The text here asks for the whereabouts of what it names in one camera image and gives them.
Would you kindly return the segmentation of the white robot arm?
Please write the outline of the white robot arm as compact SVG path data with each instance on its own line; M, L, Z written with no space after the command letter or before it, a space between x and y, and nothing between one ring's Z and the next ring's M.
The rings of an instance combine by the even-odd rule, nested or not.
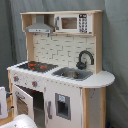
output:
M7 92L4 87L0 87L0 119L5 119L8 117L8 113L13 109L13 107L7 108L6 96L10 96L11 92Z

